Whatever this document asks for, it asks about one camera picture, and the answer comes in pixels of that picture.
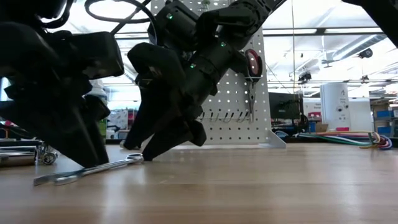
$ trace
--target wrench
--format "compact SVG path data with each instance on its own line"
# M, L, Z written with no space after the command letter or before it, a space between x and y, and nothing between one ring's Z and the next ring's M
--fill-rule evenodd
M34 186L46 184L48 182L53 182L54 185L70 184L72 182L79 180L80 178L82 178L86 175L95 174L95 173L113 169L116 167L126 166L128 164L142 162L143 160L144 160L144 158L142 157L141 153L134 153L134 154L128 155L125 160L121 160L121 161L117 161L117 162L110 162L110 163L103 164L100 166L87 168L87 169L81 169L81 170L77 170L77 171L63 172L63 173L59 173L59 174L50 174L50 175L38 177L38 178L34 179Z

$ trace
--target pegboard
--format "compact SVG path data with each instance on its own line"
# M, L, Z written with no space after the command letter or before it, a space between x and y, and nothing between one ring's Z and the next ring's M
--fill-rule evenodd
M208 7L202 1L182 0L189 9L200 15L207 10L226 7L229 1L211 1ZM151 11L157 14L165 5L165 0L152 0ZM265 59L264 39L259 29L248 45L243 49L254 49ZM285 147L285 142L271 131L269 97L267 89L266 67L263 66L262 78L256 85L254 121L249 114L249 85L242 74L228 70L217 84L216 96L209 96L203 107L203 114L197 119L202 122L206 135L206 145L236 145L268 143L274 147Z

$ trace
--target computer monitor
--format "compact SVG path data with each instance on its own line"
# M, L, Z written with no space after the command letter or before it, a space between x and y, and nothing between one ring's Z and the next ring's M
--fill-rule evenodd
M300 119L303 96L288 93L269 93L269 108L272 119Z

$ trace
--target white pegboard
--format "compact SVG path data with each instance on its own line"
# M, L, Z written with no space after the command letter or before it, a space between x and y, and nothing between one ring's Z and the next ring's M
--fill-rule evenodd
M200 15L207 7L202 1L181 1L189 9ZM228 1L211 1L208 10L226 7ZM165 0L152 0L151 11L157 14L165 5ZM264 60L264 39L259 29L244 48L254 49ZM198 118L207 134L207 145L259 144L268 143L275 147L285 147L285 143L271 131L269 97L266 67L263 77L256 85L254 121L249 119L249 85L242 74L228 70L217 85L216 96L209 96L202 105L204 114Z

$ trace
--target wooden table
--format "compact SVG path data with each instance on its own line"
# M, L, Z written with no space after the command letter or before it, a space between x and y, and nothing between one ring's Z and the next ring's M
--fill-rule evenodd
M131 151L109 149L111 160ZM144 165L32 186L54 166L0 170L0 223L398 223L398 153L332 144L174 150Z

